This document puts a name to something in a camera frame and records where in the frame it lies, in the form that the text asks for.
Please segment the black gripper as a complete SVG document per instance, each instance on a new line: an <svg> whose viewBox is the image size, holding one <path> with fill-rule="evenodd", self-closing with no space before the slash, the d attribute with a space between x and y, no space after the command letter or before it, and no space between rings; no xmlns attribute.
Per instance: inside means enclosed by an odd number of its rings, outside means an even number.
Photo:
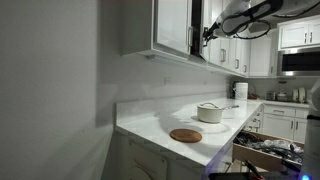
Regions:
<svg viewBox="0 0 320 180"><path fill-rule="evenodd" d="M203 31L203 46L207 47L210 40L217 38L216 31L219 29L217 23L214 23L210 28L205 27Z"/></svg>

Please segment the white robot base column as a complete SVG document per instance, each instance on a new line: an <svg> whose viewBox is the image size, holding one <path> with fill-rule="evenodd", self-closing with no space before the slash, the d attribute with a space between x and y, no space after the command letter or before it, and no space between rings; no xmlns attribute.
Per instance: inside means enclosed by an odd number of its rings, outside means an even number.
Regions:
<svg viewBox="0 0 320 180"><path fill-rule="evenodd" d="M299 180L320 180L320 79L310 90L303 163Z"/></svg>

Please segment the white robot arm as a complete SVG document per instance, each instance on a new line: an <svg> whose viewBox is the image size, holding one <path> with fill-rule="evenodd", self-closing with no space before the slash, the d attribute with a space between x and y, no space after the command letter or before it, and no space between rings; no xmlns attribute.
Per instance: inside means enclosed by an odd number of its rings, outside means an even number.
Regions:
<svg viewBox="0 0 320 180"><path fill-rule="evenodd" d="M206 47L210 40L217 38L239 38L240 33L255 22L264 23L271 30L270 23L265 20L267 16L278 18L293 18L312 10L319 5L319 0L263 0L255 4L253 0L232 0L216 18L210 28L202 33ZM251 40L251 37L243 37L243 40Z"/></svg>

